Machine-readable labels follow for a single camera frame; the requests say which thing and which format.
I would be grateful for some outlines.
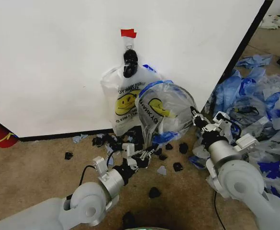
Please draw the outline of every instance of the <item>white plastic bag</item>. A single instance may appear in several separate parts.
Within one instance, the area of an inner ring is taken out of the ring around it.
[[[125,34],[135,37],[133,30]],[[138,57],[133,50],[133,38],[124,37],[126,52],[124,64],[105,74],[101,86],[108,102],[108,114],[117,136],[123,135],[134,126],[140,125],[135,107],[139,92],[149,83],[161,79],[152,68],[138,65]]]
[[[117,136],[140,125],[135,99],[147,84],[161,78],[154,71],[142,66],[138,66],[137,72],[132,77],[125,78],[123,68],[124,66],[112,69],[101,81],[108,101],[110,121]]]

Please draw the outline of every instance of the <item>pile of plastic bags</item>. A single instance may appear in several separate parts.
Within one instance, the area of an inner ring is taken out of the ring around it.
[[[244,159],[262,173],[266,190],[280,197],[280,76],[266,76],[265,69],[256,66],[245,78],[234,70],[215,88],[213,115],[226,112],[241,126],[242,135],[250,133],[260,141]],[[198,148],[194,155],[207,158]]]

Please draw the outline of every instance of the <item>smiley face logo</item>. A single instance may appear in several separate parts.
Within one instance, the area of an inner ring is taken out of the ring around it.
[[[169,110],[163,108],[163,103],[158,98],[153,98],[152,100],[150,100],[148,105],[160,116],[175,117]]]
[[[135,107],[135,99],[141,90],[133,90],[128,94],[118,98],[115,105],[115,113],[119,116],[125,115]]]

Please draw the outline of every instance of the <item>floor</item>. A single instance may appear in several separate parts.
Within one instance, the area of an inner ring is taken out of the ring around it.
[[[280,57],[280,29],[258,29],[242,56],[253,54],[274,55],[267,66],[267,74],[280,74],[276,61]],[[247,70],[240,68],[242,74]],[[82,169],[96,156],[105,157],[104,147],[92,146],[90,136],[75,144],[72,138],[18,142],[11,148],[0,149],[0,220],[51,197],[65,197],[73,193],[79,183]],[[120,201],[106,219],[94,230],[122,229],[122,217],[131,211],[142,226],[163,227],[172,230],[221,230],[213,209],[213,190],[206,183],[207,171],[200,171],[187,161],[196,141],[194,130],[182,140],[173,142],[173,150],[163,150],[165,161],[153,157],[148,169],[141,169],[123,188]],[[179,153],[179,143],[186,142],[189,151]],[[74,157],[64,160],[66,151]],[[120,163],[120,156],[115,157]],[[180,162],[184,169],[174,172],[173,163]],[[167,175],[157,173],[165,165]],[[96,172],[87,169],[85,182],[97,181]],[[151,187],[157,187],[161,196],[148,198]],[[218,195],[219,214],[228,230],[256,230],[252,213],[236,200],[224,200]],[[86,225],[76,230],[88,229]]]

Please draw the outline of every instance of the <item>crumpled plastic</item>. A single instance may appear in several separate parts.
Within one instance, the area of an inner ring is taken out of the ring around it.
[[[213,116],[218,111],[227,111],[227,109],[236,100],[241,86],[242,78],[238,70],[232,71],[231,77],[224,80],[221,84],[215,87],[215,107]]]
[[[148,84],[135,100],[141,121],[145,148],[160,148],[184,135],[192,125],[190,107],[196,107],[192,96],[171,80]]]
[[[277,15],[266,15],[259,24],[262,29],[278,29],[280,27],[280,17]]]
[[[253,95],[257,83],[265,76],[266,70],[262,67],[253,68],[247,77],[242,79],[239,94],[240,96]]]
[[[280,198],[280,156],[254,149],[249,163],[261,172],[266,190]]]
[[[246,69],[252,69],[254,67],[266,66],[270,64],[272,60],[272,55],[259,55],[255,54],[252,57],[245,57],[244,59],[238,61],[236,66],[244,66]]]
[[[260,142],[256,148],[270,154],[280,155],[280,131],[269,140]]]
[[[264,102],[258,98],[243,96],[238,98],[226,113],[239,125],[246,127],[264,117],[266,109]]]
[[[82,139],[87,138],[87,134],[81,134],[80,136],[75,136],[73,137],[73,142],[74,143],[79,143]]]

